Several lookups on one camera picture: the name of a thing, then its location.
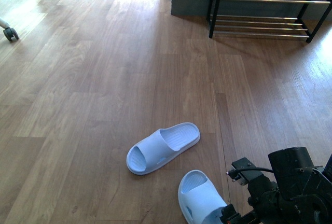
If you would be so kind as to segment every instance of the slipper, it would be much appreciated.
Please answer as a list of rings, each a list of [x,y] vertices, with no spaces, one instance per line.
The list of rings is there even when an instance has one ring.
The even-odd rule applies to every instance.
[[[220,217],[227,204],[203,172],[190,171],[182,178],[178,202],[189,224],[222,224]]]
[[[193,123],[158,129],[129,150],[127,167],[136,175],[153,172],[195,145],[200,137],[201,134]]]

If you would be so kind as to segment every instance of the wire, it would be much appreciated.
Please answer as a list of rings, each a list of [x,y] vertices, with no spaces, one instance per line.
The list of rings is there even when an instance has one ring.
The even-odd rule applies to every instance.
[[[232,179],[234,179],[242,171],[265,171],[265,172],[273,173],[273,170],[270,170],[267,168],[256,167],[256,168],[234,169],[234,170],[226,172],[226,174],[229,175]]]
[[[273,173],[273,170],[267,169],[267,168],[260,168],[260,167],[256,167],[256,168],[243,168],[243,169],[236,169],[238,172],[241,171],[266,171],[266,172],[270,172]]]

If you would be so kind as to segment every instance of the wooden floor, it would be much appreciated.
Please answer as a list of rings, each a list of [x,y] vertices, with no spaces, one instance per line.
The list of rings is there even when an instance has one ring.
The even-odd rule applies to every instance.
[[[1,0],[21,39],[0,35],[0,223],[185,223],[182,177],[204,171],[245,214],[227,179],[246,156],[332,153],[332,24],[302,40],[208,38],[168,0]],[[145,176],[128,150],[193,122],[201,140]]]

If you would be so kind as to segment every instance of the metal shoe rack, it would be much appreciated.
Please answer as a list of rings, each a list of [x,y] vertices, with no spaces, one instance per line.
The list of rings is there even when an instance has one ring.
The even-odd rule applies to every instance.
[[[264,2],[264,3],[290,3],[302,4],[302,8],[296,18],[285,17],[254,17],[254,16],[230,16],[219,15],[220,1],[243,1],[243,2]],[[324,4],[327,8],[320,21],[310,31],[302,20],[310,4]],[[210,26],[209,37],[213,33],[252,35],[252,36],[276,36],[306,38],[310,43],[327,15],[332,9],[332,0],[210,0],[207,12],[207,20]]]

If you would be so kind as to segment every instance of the chair wheel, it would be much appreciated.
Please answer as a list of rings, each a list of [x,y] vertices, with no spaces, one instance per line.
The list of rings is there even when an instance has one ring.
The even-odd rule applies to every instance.
[[[10,42],[19,39],[19,35],[17,34],[17,32],[15,31],[14,28],[9,28],[9,27],[8,27],[8,28],[4,29],[4,34],[5,34],[6,38],[7,38]]]

